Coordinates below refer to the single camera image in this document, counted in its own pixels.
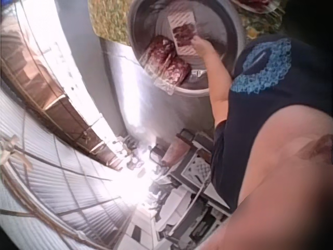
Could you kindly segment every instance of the navy blue shirt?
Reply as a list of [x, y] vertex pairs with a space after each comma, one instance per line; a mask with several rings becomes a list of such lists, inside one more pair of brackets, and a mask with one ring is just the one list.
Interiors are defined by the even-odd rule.
[[228, 117], [215, 129], [212, 183], [231, 212], [259, 130], [273, 113], [291, 105], [332, 116], [331, 52], [286, 36], [263, 36], [239, 56]]

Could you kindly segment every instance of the stainless steel bowl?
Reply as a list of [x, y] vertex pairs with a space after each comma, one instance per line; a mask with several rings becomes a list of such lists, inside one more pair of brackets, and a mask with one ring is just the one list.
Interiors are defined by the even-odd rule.
[[[168, 6], [174, 0], [134, 0], [129, 16], [128, 30], [130, 43], [135, 57], [139, 60], [151, 39], [162, 34], [172, 38], [167, 21]], [[211, 38], [217, 51], [223, 48], [221, 60], [230, 73], [233, 72], [236, 59], [245, 45], [244, 28], [236, 9], [228, 0], [191, 0], [191, 9], [199, 23], [199, 34]], [[198, 58], [183, 58], [192, 65], [196, 72], [204, 72], [203, 62]], [[176, 94], [202, 97], [209, 95], [207, 75], [191, 75], [181, 86], [175, 89]]]

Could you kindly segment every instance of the patterned tablecloth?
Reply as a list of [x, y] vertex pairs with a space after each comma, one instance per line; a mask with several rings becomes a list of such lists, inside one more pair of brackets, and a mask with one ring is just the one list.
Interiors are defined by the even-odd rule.
[[[129, 45], [126, 24], [132, 1], [88, 0], [90, 19], [95, 33], [101, 38]], [[247, 40], [255, 39], [262, 34], [278, 32], [286, 2], [287, 0], [282, 0], [281, 8], [269, 14], [255, 14], [235, 5], [246, 29]]]

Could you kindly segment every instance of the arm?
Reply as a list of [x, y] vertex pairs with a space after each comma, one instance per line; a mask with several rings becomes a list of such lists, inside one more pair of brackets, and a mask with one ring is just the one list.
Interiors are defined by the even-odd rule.
[[207, 69], [210, 102], [215, 126], [217, 126], [227, 118], [228, 95], [232, 79], [210, 42], [195, 36], [192, 44], [203, 59]]

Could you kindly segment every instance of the plate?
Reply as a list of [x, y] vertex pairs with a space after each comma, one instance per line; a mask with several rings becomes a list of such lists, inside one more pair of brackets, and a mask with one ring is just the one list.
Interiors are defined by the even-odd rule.
[[272, 0], [266, 7], [264, 10], [262, 11], [258, 11], [254, 8], [251, 8], [249, 7], [248, 5], [246, 4], [242, 4], [240, 3], [238, 0], [231, 0], [233, 3], [237, 4], [239, 7], [245, 9], [245, 10], [248, 10], [250, 12], [253, 12], [253, 13], [257, 13], [257, 14], [268, 14], [272, 11], [275, 11], [276, 8], [280, 5], [281, 3], [281, 0]]

